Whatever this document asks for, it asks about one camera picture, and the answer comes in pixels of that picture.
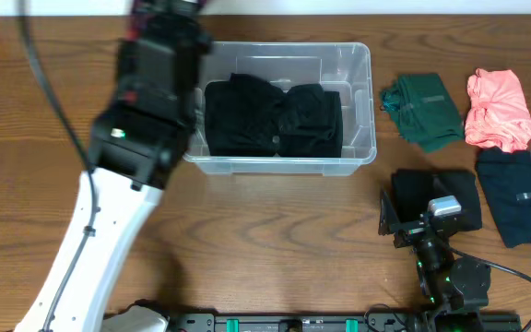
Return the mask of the black folded garment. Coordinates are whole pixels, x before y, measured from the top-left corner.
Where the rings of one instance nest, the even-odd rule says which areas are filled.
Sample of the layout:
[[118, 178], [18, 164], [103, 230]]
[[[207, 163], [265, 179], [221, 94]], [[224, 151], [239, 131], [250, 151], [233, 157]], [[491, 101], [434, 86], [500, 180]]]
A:
[[413, 221], [428, 209], [432, 199], [454, 196], [464, 214], [459, 231], [482, 228], [476, 176], [467, 170], [424, 171], [399, 169], [391, 177], [397, 216]]

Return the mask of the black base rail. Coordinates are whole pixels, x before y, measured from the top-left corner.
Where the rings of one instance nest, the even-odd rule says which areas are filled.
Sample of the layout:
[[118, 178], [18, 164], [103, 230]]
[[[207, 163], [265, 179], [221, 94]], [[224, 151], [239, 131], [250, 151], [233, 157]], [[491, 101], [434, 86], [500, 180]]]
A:
[[431, 323], [418, 314], [386, 310], [363, 315], [224, 315], [180, 314], [170, 318], [168, 332], [419, 332], [500, 331], [522, 329], [515, 314], [451, 314]]

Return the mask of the dark green garment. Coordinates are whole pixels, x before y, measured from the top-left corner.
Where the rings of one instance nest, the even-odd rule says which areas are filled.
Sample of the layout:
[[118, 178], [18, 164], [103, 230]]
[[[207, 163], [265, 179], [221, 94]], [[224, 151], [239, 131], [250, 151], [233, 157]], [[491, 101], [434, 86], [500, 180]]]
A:
[[436, 73], [399, 75], [380, 97], [399, 135], [425, 153], [465, 139], [462, 117]]

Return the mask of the pink garment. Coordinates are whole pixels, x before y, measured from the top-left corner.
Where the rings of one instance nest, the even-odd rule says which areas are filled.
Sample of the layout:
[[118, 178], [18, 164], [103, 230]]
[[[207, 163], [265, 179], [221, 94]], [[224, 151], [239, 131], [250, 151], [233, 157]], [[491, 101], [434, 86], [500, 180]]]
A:
[[465, 120], [467, 144], [505, 153], [528, 149], [531, 114], [521, 82], [512, 70], [478, 68], [468, 78], [466, 90], [470, 99]]

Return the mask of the navy folded garment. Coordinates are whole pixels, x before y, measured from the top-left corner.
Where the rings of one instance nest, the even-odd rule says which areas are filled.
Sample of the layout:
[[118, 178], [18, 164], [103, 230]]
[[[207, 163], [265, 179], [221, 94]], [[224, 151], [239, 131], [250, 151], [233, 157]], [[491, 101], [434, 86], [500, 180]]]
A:
[[504, 245], [531, 244], [531, 153], [482, 149], [476, 172]]

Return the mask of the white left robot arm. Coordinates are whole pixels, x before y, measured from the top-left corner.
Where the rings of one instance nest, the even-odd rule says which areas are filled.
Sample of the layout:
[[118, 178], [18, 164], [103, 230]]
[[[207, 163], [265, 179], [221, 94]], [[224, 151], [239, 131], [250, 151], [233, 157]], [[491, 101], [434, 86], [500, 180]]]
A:
[[20, 331], [98, 331], [142, 225], [195, 133], [195, 90], [212, 46], [200, 1], [136, 1], [115, 86], [77, 145], [83, 172], [62, 244]]

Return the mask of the clear plastic storage bin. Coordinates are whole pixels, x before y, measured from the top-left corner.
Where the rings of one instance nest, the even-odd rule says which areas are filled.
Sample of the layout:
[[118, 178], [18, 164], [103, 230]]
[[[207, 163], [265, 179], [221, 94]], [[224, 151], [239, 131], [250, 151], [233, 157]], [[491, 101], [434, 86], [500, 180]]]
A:
[[[350, 176], [377, 155], [372, 66], [369, 48], [360, 42], [218, 41], [205, 57], [195, 89], [196, 129], [183, 159], [206, 174], [275, 173]], [[249, 74], [288, 90], [318, 83], [340, 94], [343, 119], [339, 158], [213, 156], [204, 125], [204, 89], [232, 73]]]

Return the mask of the black garment in bin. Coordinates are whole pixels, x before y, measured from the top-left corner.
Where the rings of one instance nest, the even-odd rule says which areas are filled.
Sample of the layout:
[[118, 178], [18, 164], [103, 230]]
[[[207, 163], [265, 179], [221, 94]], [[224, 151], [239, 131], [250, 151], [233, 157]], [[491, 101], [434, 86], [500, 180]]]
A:
[[247, 74], [205, 89], [205, 136], [212, 156], [339, 158], [340, 94], [319, 84], [285, 91]]

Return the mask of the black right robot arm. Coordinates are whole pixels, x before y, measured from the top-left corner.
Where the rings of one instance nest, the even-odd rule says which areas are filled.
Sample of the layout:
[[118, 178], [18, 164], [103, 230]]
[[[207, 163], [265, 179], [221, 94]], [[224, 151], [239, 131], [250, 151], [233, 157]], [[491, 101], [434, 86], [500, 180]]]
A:
[[417, 259], [419, 285], [431, 305], [412, 318], [408, 331], [482, 331], [478, 310], [489, 304], [490, 267], [448, 247], [465, 218], [455, 196], [432, 199], [415, 220], [399, 219], [389, 194], [380, 196], [378, 233], [393, 235], [394, 247], [410, 248]]

